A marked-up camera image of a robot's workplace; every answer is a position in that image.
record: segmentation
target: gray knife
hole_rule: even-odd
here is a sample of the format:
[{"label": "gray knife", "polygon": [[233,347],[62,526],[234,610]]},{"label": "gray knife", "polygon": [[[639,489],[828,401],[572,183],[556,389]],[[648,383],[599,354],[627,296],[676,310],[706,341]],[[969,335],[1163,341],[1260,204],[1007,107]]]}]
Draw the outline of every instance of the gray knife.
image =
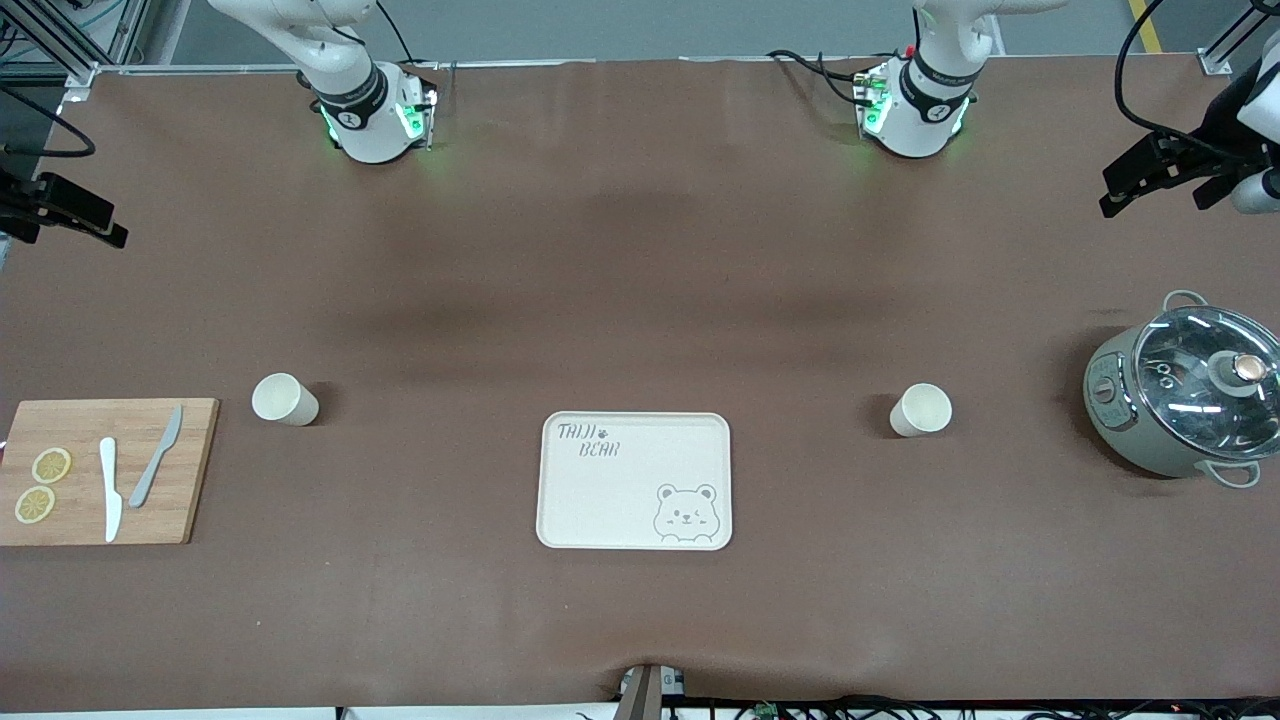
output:
[{"label": "gray knife", "polygon": [[178,442],[178,430],[180,428],[182,405],[173,409],[173,418],[169,418],[169,427],[160,436],[160,445],[156,447],[155,455],[151,456],[147,469],[138,478],[138,484],[133,488],[133,495],[129,496],[129,507],[142,507],[142,503],[147,501],[147,493],[151,492],[151,480],[156,479],[156,470],[160,468],[160,459],[173,447],[173,443]]}]

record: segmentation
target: lemon slice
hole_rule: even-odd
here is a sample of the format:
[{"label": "lemon slice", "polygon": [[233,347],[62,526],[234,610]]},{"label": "lemon slice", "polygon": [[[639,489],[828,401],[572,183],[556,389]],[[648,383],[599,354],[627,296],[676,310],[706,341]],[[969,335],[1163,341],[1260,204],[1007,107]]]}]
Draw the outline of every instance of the lemon slice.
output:
[{"label": "lemon slice", "polygon": [[54,491],[45,486],[27,488],[18,498],[18,505],[13,507],[13,514],[23,525],[38,523],[54,511]]},{"label": "lemon slice", "polygon": [[31,477],[38,483],[56,483],[72,469],[72,454],[61,447],[50,447],[31,464]]}]

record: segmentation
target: bear drawing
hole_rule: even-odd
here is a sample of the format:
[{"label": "bear drawing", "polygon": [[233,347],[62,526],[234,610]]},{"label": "bear drawing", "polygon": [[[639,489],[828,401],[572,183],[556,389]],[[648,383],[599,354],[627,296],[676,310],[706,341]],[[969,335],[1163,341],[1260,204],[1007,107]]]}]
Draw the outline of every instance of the bear drawing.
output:
[{"label": "bear drawing", "polygon": [[663,541],[698,542],[719,532],[719,516],[712,502],[716,488],[698,486],[698,489],[676,489],[666,484],[658,488],[658,515],[653,519],[653,529]]}]

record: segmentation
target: yellow floor line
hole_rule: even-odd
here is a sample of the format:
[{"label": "yellow floor line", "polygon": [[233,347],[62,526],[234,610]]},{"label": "yellow floor line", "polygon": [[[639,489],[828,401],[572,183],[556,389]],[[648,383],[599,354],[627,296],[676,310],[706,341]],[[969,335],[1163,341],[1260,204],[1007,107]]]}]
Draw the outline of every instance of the yellow floor line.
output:
[{"label": "yellow floor line", "polygon": [[[1137,20],[1139,15],[1147,9],[1147,4],[1143,0],[1129,0],[1129,10],[1133,13],[1133,19]],[[1156,26],[1147,20],[1142,29],[1138,31],[1138,37],[1142,38],[1142,49],[1147,53],[1164,53],[1160,47],[1160,38],[1156,37]]]}]

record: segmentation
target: pot handle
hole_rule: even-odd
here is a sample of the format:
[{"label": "pot handle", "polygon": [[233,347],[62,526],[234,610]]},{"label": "pot handle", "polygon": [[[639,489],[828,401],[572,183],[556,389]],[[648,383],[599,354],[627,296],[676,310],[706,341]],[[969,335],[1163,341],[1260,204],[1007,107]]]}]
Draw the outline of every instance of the pot handle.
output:
[{"label": "pot handle", "polygon": [[[1258,478],[1262,477],[1262,470],[1258,468],[1257,461],[1242,462],[1236,465],[1229,462],[1215,462],[1212,460],[1201,460],[1199,462],[1196,464],[1196,469],[1199,470],[1201,473],[1204,473],[1210,478],[1217,480],[1220,484],[1233,489],[1251,488],[1258,484]],[[1224,478],[1222,474],[1219,473],[1219,470],[1248,470],[1249,479],[1244,480],[1243,483],[1233,483],[1231,480]]]},{"label": "pot handle", "polygon": [[1185,297],[1187,300],[1192,301],[1192,305],[1208,305],[1208,300],[1204,300],[1204,296],[1198,292],[1192,292],[1189,290],[1175,290],[1174,292],[1170,292],[1169,295],[1165,296],[1165,302],[1161,305],[1162,313],[1169,313],[1169,301],[1175,297]]}]

